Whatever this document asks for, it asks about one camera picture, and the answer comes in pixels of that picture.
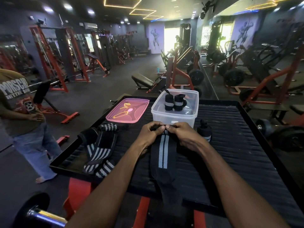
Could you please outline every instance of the air conditioner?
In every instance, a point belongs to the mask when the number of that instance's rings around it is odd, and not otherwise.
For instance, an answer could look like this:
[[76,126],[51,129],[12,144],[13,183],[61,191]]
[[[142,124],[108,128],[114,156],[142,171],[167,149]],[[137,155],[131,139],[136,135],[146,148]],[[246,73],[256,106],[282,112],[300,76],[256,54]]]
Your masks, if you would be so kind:
[[85,22],[85,29],[97,29],[97,24]]

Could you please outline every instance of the plastic container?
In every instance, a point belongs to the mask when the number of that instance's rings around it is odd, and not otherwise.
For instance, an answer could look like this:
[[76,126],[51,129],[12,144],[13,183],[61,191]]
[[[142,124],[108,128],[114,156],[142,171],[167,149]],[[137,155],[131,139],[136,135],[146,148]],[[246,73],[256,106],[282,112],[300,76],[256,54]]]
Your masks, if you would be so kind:
[[152,106],[151,113],[153,114],[153,120],[160,121],[169,125],[176,122],[187,122],[193,128],[194,121],[199,110],[199,93],[195,90],[168,90],[173,96],[178,94],[186,95],[184,99],[187,101],[187,105],[183,108],[182,111],[166,111],[165,95],[167,93],[163,91]]
[[105,117],[110,122],[135,123],[143,115],[150,100],[126,98]]

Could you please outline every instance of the pink plastic container lid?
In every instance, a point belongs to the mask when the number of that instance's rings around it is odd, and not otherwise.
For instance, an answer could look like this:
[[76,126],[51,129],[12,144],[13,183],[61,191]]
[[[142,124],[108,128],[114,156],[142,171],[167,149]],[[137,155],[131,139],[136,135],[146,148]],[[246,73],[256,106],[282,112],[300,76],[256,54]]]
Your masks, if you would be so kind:
[[135,123],[143,115],[150,100],[126,98],[105,117],[110,122]]

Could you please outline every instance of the person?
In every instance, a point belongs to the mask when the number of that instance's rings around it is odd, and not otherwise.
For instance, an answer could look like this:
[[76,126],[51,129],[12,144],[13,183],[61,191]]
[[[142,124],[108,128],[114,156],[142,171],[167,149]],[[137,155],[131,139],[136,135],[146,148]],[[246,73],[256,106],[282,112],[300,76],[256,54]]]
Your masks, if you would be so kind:
[[156,32],[156,29],[151,30],[151,34],[154,36],[154,40],[153,40],[154,48],[156,49],[155,43],[157,43],[158,48],[159,48],[159,43],[158,43],[159,34]]
[[0,69],[0,118],[14,148],[40,175],[36,183],[42,183],[56,176],[49,167],[51,161],[46,150],[51,158],[62,151],[29,93],[23,75]]
[[[160,127],[156,131],[150,131],[154,125]],[[216,184],[227,218],[234,228],[289,227],[266,200],[249,186],[188,123],[179,122],[174,125],[177,128],[165,126],[161,122],[144,125],[135,142],[115,168],[87,197],[65,227],[114,227],[138,158],[165,129],[176,134],[182,146],[197,152],[202,157]]]
[[240,35],[236,41],[236,43],[238,43],[238,41],[240,39],[242,39],[242,42],[241,43],[244,43],[247,39],[247,31],[253,26],[253,23],[250,22],[244,22],[244,26],[242,26],[240,29],[239,29],[239,32],[240,32]]

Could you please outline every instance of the forearm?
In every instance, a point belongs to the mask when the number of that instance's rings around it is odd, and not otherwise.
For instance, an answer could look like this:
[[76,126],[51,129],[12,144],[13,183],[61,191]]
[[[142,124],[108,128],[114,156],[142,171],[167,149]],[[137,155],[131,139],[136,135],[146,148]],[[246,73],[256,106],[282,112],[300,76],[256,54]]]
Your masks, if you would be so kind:
[[135,143],[128,149],[111,173],[88,196],[67,223],[67,228],[110,228],[114,226],[142,150],[143,147]]
[[199,154],[216,184],[225,213],[234,228],[289,227],[283,218],[210,146]]
[[26,114],[21,114],[11,110],[2,110],[0,112],[0,117],[11,120],[27,120]]

